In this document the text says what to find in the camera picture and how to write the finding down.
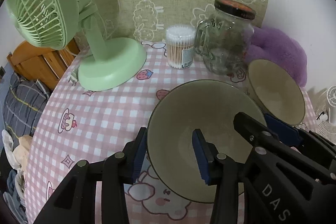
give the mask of wooden bed frame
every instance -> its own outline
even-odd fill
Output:
[[[72,39],[66,48],[78,54],[79,49]],[[7,56],[14,71],[23,75],[27,80],[41,80],[51,90],[54,90],[67,68],[74,60],[74,56],[64,50],[34,47],[23,41],[12,54]]]

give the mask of bowl rim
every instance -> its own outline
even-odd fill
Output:
[[[256,95],[256,97],[258,97],[260,103],[261,103],[261,104],[263,105],[263,107],[264,107],[265,109],[267,109],[267,110],[268,110],[274,117],[278,118],[276,115],[274,115],[274,113],[273,113],[272,111],[270,111],[270,110],[268,109],[268,107],[265,106],[265,104],[263,103],[263,101],[260,99],[260,97],[258,96],[258,94],[257,94],[256,91],[255,91],[255,88],[254,88],[254,86],[253,86],[253,84],[252,84],[252,81],[251,81],[251,78],[250,78],[250,68],[251,68],[251,64],[254,63],[254,62],[256,62],[256,61],[259,61],[259,60],[264,60],[264,61],[267,61],[267,62],[269,62],[269,63],[273,63],[273,64],[275,64],[279,69],[283,70],[283,71],[288,75],[288,77],[294,82],[295,86],[296,86],[297,89],[300,91],[300,94],[301,94],[300,98],[302,98],[302,101],[303,101],[303,108],[304,108],[304,110],[303,110],[303,117],[301,118],[300,122],[298,122],[297,124],[291,124],[291,123],[288,123],[288,122],[285,122],[285,123],[288,123],[290,126],[297,126],[298,124],[302,123],[302,121],[305,119],[305,116],[306,116],[306,102],[305,102],[305,98],[304,98],[304,96],[303,96],[303,94],[302,94],[302,90],[300,89],[300,87],[298,86],[298,84],[295,82],[295,80],[289,75],[289,73],[286,72],[286,70],[284,70],[284,69],[283,69],[282,67],[280,67],[278,64],[276,64],[276,63],[274,63],[274,62],[272,62],[272,61],[270,61],[270,60],[263,59],[263,58],[261,58],[261,59],[255,59],[255,60],[251,61],[251,63],[248,65],[248,68],[247,68],[247,79],[248,79],[248,81],[249,81],[249,83],[250,83],[250,86],[251,86],[251,88],[252,88],[254,94]]]
[[[257,108],[258,111],[260,112],[261,116],[263,117],[264,125],[267,126],[267,123],[266,123],[266,120],[265,120],[264,113],[262,112],[262,110],[260,109],[260,107],[257,105],[257,103],[256,103],[252,98],[250,98],[247,94],[245,94],[244,92],[242,92],[241,90],[239,90],[237,87],[235,87],[235,86],[233,86],[233,85],[230,85],[229,83],[226,83],[226,82],[221,81],[221,80],[213,80],[213,79],[197,79],[197,80],[192,80],[192,81],[189,81],[189,82],[185,82],[185,83],[183,83],[183,84],[181,84],[181,85],[178,85],[178,86],[174,87],[172,90],[169,91],[169,93],[168,93],[168,94],[167,94],[161,101],[159,101],[159,102],[157,103],[157,105],[156,105],[155,108],[153,109],[152,114],[151,114],[151,116],[150,116],[150,118],[149,118],[149,121],[148,121],[148,125],[147,125],[147,142],[146,142],[146,148],[147,148],[148,160],[149,160],[149,163],[151,164],[151,166],[152,166],[152,168],[153,168],[155,174],[157,175],[157,177],[160,179],[160,181],[161,181],[161,182],[162,182],[162,183],[163,183],[169,190],[171,190],[173,193],[175,193],[176,195],[180,196],[181,198],[184,198],[184,199],[186,199],[186,200],[189,200],[189,201],[191,201],[191,202],[195,202],[195,203],[213,204],[213,202],[197,201],[197,200],[193,200],[193,199],[187,198],[187,197],[182,196],[181,194],[177,193],[177,192],[174,191],[173,189],[171,189],[171,188],[170,188],[170,187],[163,181],[163,179],[159,176],[159,174],[157,173],[157,171],[156,171],[156,169],[155,169],[155,167],[154,167],[154,165],[153,165],[153,163],[152,163],[151,157],[150,157],[149,145],[148,145],[149,126],[150,126],[150,122],[151,122],[151,120],[152,120],[152,117],[153,117],[153,114],[154,114],[156,108],[161,104],[161,102],[162,102],[163,100],[165,100],[165,99],[168,97],[168,95],[169,95],[173,90],[175,90],[175,89],[177,89],[177,88],[179,88],[179,87],[181,87],[181,86],[183,86],[183,85],[186,85],[186,84],[189,84],[189,83],[192,83],[192,82],[198,82],[198,81],[220,82],[220,83],[223,83],[223,84],[225,84],[225,85],[228,85],[228,86],[233,87],[234,89],[238,90],[240,93],[243,94],[243,96],[245,96],[245,97],[247,97],[248,99],[250,99],[250,100],[252,101],[252,103],[256,106],[256,108]]]

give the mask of fan base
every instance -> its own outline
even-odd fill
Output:
[[[79,66],[78,79],[83,88],[101,91],[114,88],[132,78],[146,61],[147,53],[140,42],[130,38],[113,38],[105,42],[110,58],[84,58]]]

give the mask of electrical outlet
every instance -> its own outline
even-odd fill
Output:
[[[1,68],[0,68],[0,80],[3,78],[5,73],[6,73],[5,69],[1,66]]]

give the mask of purple plush toy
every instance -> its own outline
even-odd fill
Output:
[[[249,64],[256,59],[267,59],[282,67],[298,86],[307,83],[307,56],[300,44],[284,32],[263,27],[255,27],[251,45],[245,56]]]

